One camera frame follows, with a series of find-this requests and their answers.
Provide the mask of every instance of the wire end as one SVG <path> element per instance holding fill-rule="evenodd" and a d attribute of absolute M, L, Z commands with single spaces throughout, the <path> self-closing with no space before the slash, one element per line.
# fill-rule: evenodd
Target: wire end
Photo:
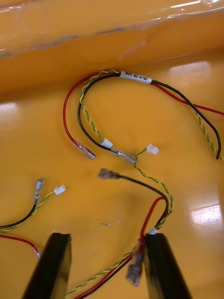
<path fill-rule="evenodd" d="M 34 204 L 37 205 L 38 199 L 41 195 L 41 189 L 44 185 L 45 179 L 44 178 L 39 178 L 36 181 L 36 186 L 35 186 L 35 196 L 34 196 Z"/>
<path fill-rule="evenodd" d="M 129 265 L 127 270 L 127 280 L 134 286 L 138 286 L 140 282 L 140 277 L 142 273 L 142 253 L 136 251 L 133 254 L 131 265 Z"/>
<path fill-rule="evenodd" d="M 95 154 L 92 152 L 92 151 L 90 151 L 88 148 L 86 148 L 85 146 L 83 146 L 83 145 L 80 145 L 79 147 L 79 150 L 85 155 L 85 156 L 87 156 L 90 160 L 95 160 L 95 158 L 96 158 L 96 156 L 95 156 Z"/>
<path fill-rule="evenodd" d="M 132 154 L 125 153 L 119 149 L 113 149 L 116 152 L 111 152 L 114 153 L 117 157 L 121 157 L 122 159 L 126 160 L 129 163 L 135 164 L 136 162 L 136 157 L 133 156 Z"/>
<path fill-rule="evenodd" d="M 147 152 L 150 153 L 150 154 L 153 154 L 153 155 L 156 155 L 158 154 L 159 150 L 156 146 L 153 146 L 152 144 L 149 144 L 147 147 Z"/>
<path fill-rule="evenodd" d="M 59 195 L 59 194 L 63 193 L 64 191 L 66 191 L 65 185 L 61 185 L 59 187 L 54 188 L 54 193 L 56 195 Z"/>
<path fill-rule="evenodd" d="M 119 173 L 112 170 L 107 170 L 106 168 L 101 168 L 97 177 L 101 179 L 119 179 Z"/>

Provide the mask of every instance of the white label sleeve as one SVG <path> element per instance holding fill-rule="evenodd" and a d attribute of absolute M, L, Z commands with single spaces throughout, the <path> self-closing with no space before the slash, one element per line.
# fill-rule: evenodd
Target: white label sleeve
<path fill-rule="evenodd" d="M 136 74 L 133 74 L 133 73 L 128 73 L 126 71 L 121 71 L 120 77 L 135 80 L 135 81 L 139 81 L 139 82 L 142 82 L 142 83 L 145 83 L 145 84 L 150 84 L 152 82 L 151 78 L 144 77 L 144 76 L 141 76 L 141 75 L 136 75 Z"/>

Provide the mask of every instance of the black wire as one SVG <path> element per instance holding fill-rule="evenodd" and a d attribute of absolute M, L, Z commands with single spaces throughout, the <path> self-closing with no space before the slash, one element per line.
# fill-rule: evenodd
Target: black wire
<path fill-rule="evenodd" d="M 107 78 L 112 78 L 112 77 L 119 77 L 120 76 L 120 73 L 119 74 L 110 74 L 110 75 L 107 75 L 107 76 L 104 76 L 104 77 L 100 77 L 96 80 L 94 80 L 85 90 L 84 92 L 84 95 L 83 95 L 83 100 L 88 92 L 88 90 L 97 82 L 103 80 L 103 79 L 107 79 Z M 84 132 L 84 134 L 97 146 L 99 146 L 100 148 L 104 149 L 104 150 L 108 150 L 108 151 L 111 151 L 112 153 L 117 153 L 117 151 L 113 150 L 113 149 L 110 149 L 110 148 L 107 148 L 106 146 L 104 145 L 101 145 L 100 143 L 98 143 L 96 140 L 94 140 L 90 135 L 89 133 L 86 131 L 86 129 L 84 128 L 83 126 L 83 123 L 81 121 L 81 103 L 79 103 L 78 105 L 78 123 L 82 129 L 82 131 Z"/>
<path fill-rule="evenodd" d="M 212 128 L 212 130 L 214 131 L 214 133 L 216 134 L 216 137 L 217 137 L 218 150 L 217 150 L 216 159 L 218 160 L 220 152 L 221 152 L 221 139 L 220 139 L 220 136 L 219 136 L 219 133 L 218 133 L 217 129 L 213 126 L 213 124 L 179 90 L 169 86 L 168 84 L 165 84 L 165 83 L 162 83 L 162 82 L 159 82 L 159 81 L 156 81 L 156 80 L 152 80 L 152 82 L 155 83 L 155 84 L 158 84 L 160 86 L 163 86 L 165 88 L 168 88 L 168 89 L 172 90 L 173 92 L 177 93 L 178 95 L 180 95 L 182 97 L 182 99 L 184 99 L 191 106 L 191 108 L 193 108 L 194 111 L 196 111 L 207 122 L 207 124 Z"/>
<path fill-rule="evenodd" d="M 84 92 L 84 96 L 83 96 L 83 100 L 88 92 L 88 90 L 97 82 L 101 81 L 101 80 L 104 80 L 104 79 L 107 79 L 107 78 L 112 78 L 112 77 L 119 77 L 120 74 L 110 74 L 110 75 L 107 75 L 107 76 L 103 76 L 103 77 L 100 77 L 100 78 L 97 78 L 96 80 L 94 80 L 92 83 L 90 83 L 88 85 L 88 87 L 86 88 L 85 92 Z M 182 99 L 184 99 L 190 106 L 191 108 L 194 109 L 194 111 L 196 111 L 206 122 L 207 124 L 212 128 L 212 130 L 214 131 L 214 133 L 216 134 L 216 137 L 217 137 L 217 141 L 218 141 L 218 150 L 217 150 L 217 155 L 216 155 L 216 159 L 219 158 L 219 155 L 220 155 L 220 152 L 221 152 L 221 139 L 220 139 L 220 136 L 219 136 L 219 133 L 217 131 L 217 129 L 214 127 L 214 125 L 201 113 L 200 110 L 198 110 L 192 103 L 191 101 L 185 97 L 185 95 L 183 95 L 179 90 L 165 84 L 165 83 L 162 83 L 160 81 L 156 81 L 156 80 L 152 80 L 153 83 L 155 84 L 158 84 L 158 85 L 161 85 L 165 88 L 168 88 L 170 90 L 172 90 L 173 92 L 177 93 L 178 95 L 180 95 L 182 97 Z M 80 111 L 81 111 L 81 104 L 79 103 L 78 105 L 78 123 L 82 129 L 82 131 L 84 132 L 84 134 L 97 146 L 99 146 L 100 148 L 104 149 L 104 150 L 108 150 L 108 151 L 112 151 L 112 149 L 110 148 L 107 148 L 106 146 L 103 146 L 101 145 L 100 143 L 96 142 L 88 133 L 87 131 L 85 130 L 85 128 L 83 127 L 83 124 L 82 124 L 82 121 L 81 121 L 81 116 L 80 116 Z"/>
<path fill-rule="evenodd" d="M 15 222 L 15 223 L 7 224 L 7 225 L 2 225 L 2 226 L 0 226 L 0 229 L 2 229 L 2 228 L 11 228 L 12 226 L 15 226 L 15 225 L 18 225 L 18 224 L 24 222 L 27 218 L 29 218 L 29 216 L 31 216 L 31 214 L 33 213 L 33 211 L 35 210 L 35 208 L 36 208 L 36 204 L 33 205 L 32 209 L 30 210 L 30 212 L 27 214 L 26 217 L 24 217 L 23 219 Z"/>
<path fill-rule="evenodd" d="M 157 223 L 156 223 L 156 225 L 158 225 L 158 224 L 162 221 L 162 219 L 168 214 L 169 201 L 168 201 L 166 195 L 163 194 L 161 191 L 157 190 L 156 188 L 154 188 L 154 187 L 152 187 L 152 186 L 150 186 L 150 185 L 148 185 L 148 184 L 145 184 L 145 183 L 143 183 L 143 182 L 141 182 L 141 181 L 138 181 L 138 180 L 136 180 L 136 179 L 134 179 L 134 178 L 130 178 L 130 177 L 127 177 L 127 176 L 123 176 L 123 175 L 120 175 L 120 174 L 118 174 L 117 177 L 118 177 L 118 178 L 126 179 L 127 181 L 130 181 L 130 182 L 133 182 L 133 183 L 137 183 L 137 184 L 139 184 L 139 185 L 142 185 L 142 186 L 144 186 L 144 187 L 146 187 L 146 188 L 148 188 L 148 189 L 150 189 L 150 190 L 156 192 L 156 193 L 159 194 L 160 196 L 162 196 L 162 198 L 163 198 L 163 199 L 165 200 L 165 202 L 166 202 L 166 207 L 165 207 L 164 212 L 162 213 L 162 216 L 160 217 L 160 219 L 159 219 L 159 220 L 157 221 Z"/>
<path fill-rule="evenodd" d="M 101 288 L 108 280 L 110 280 L 115 274 L 117 274 L 124 266 L 127 265 L 127 263 L 129 263 L 131 261 L 131 257 L 126 260 L 118 269 L 116 269 L 114 271 L 114 273 L 112 273 L 107 279 L 105 279 L 105 281 L 103 281 L 97 288 L 95 288 L 93 291 L 91 291 L 90 293 L 80 297 L 80 299 L 84 299 L 86 297 L 88 297 L 89 295 L 92 295 L 95 291 L 97 291 L 99 288 Z"/>

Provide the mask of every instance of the small white plug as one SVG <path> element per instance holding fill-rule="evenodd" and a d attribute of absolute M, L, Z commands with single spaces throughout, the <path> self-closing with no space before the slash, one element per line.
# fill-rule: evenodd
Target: small white plug
<path fill-rule="evenodd" d="M 149 144 L 149 145 L 146 147 L 146 149 L 147 149 L 147 152 L 148 152 L 148 153 L 150 153 L 150 154 L 154 154 L 154 155 L 158 154 L 158 152 L 159 152 L 158 148 L 157 148 L 156 146 L 151 145 L 151 144 Z"/>
<path fill-rule="evenodd" d="M 60 187 L 54 188 L 54 193 L 56 195 L 59 195 L 59 194 L 63 193 L 64 191 L 66 191 L 65 185 L 61 185 Z"/>
<path fill-rule="evenodd" d="M 147 234 L 148 235 L 155 235 L 158 233 L 159 230 L 157 230 L 156 228 L 152 228 Z"/>
<path fill-rule="evenodd" d="M 104 138 L 103 142 L 101 143 L 101 145 L 106 146 L 107 148 L 110 148 L 113 146 L 113 143 L 110 142 L 110 140 Z"/>

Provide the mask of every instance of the orange surface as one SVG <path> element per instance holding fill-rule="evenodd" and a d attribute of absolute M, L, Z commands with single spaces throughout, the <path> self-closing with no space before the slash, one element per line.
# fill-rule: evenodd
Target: orange surface
<path fill-rule="evenodd" d="M 6 2 L 0 92 L 224 47 L 224 0 Z"/>
<path fill-rule="evenodd" d="M 224 111 L 221 50 L 125 70 L 158 79 L 181 90 L 194 103 Z M 52 232 L 71 233 L 73 260 L 68 290 L 113 265 L 132 249 L 156 198 L 146 188 L 125 181 L 97 179 L 98 170 L 106 167 L 146 181 L 132 165 L 98 149 L 83 135 L 77 122 L 81 88 L 69 101 L 68 126 L 97 159 L 90 161 L 72 146 L 63 129 L 62 107 L 73 84 L 70 80 L 8 93 L 1 97 L 0 104 L 1 223 L 26 214 L 38 177 L 46 178 L 45 194 L 65 184 L 64 194 L 52 195 L 12 235 L 43 248 Z M 144 154 L 139 166 L 165 183 L 174 197 L 174 211 L 162 232 L 171 244 L 192 297 L 222 299 L 224 165 L 215 159 L 194 113 L 152 86 L 120 78 L 95 85 L 85 105 L 103 137 L 115 147 L 133 154 L 149 143 L 159 148 L 156 156 Z M 204 114 L 224 140 L 224 118 Z M 95 137 L 89 124 L 84 123 Z M 217 145 L 214 134 L 209 129 L 208 132 Z M 163 203 L 159 203 L 149 229 L 162 210 Z M 0 248 L 0 298 L 19 299 L 37 263 L 36 256 L 26 244 L 14 241 L 0 239 Z M 91 297 L 146 299 L 145 276 L 134 288 L 125 280 L 125 274 L 126 268 Z"/>

